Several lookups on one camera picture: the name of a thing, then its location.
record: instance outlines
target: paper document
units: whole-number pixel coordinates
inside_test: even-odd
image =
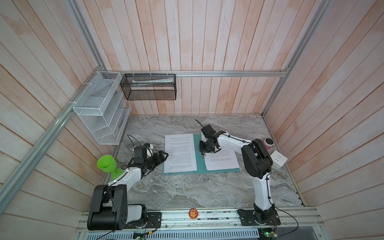
[[[193,134],[166,135],[164,173],[197,171]]]
[[[235,151],[222,147],[217,153],[207,153],[204,157],[205,166],[207,170],[222,170],[239,168],[239,162]]]

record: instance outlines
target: blue folder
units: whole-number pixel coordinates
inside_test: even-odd
[[[196,155],[197,171],[164,173],[164,166],[163,166],[163,175],[201,174],[201,173],[216,173],[216,172],[240,172],[240,168],[208,171],[207,167],[205,166],[204,158],[202,157],[201,152],[199,151],[199,142],[201,141],[201,134],[193,134],[193,140],[195,143],[195,155]]]

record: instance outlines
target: gray marble countertop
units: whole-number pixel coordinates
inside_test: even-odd
[[[118,152],[118,166],[133,155],[127,134],[141,144],[151,143],[154,151],[164,150],[164,136],[201,133],[203,125],[227,131],[233,136],[254,140],[270,137],[263,119],[255,114],[203,116],[130,116]],[[136,183],[128,192],[128,204],[145,204],[148,209],[253,207],[255,192],[252,177],[236,153],[240,172],[214,174],[163,175],[163,164]],[[271,195],[276,206],[301,206],[296,189],[285,169],[272,166]]]

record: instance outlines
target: orange round sticker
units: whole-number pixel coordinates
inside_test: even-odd
[[[189,210],[189,217],[196,219],[199,216],[199,212],[196,209]]]

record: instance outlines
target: electrical outlet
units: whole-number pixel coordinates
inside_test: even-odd
[[[271,154],[271,158],[273,160],[273,165],[278,169],[281,168],[284,163],[288,160],[286,156],[282,155],[276,150]]]

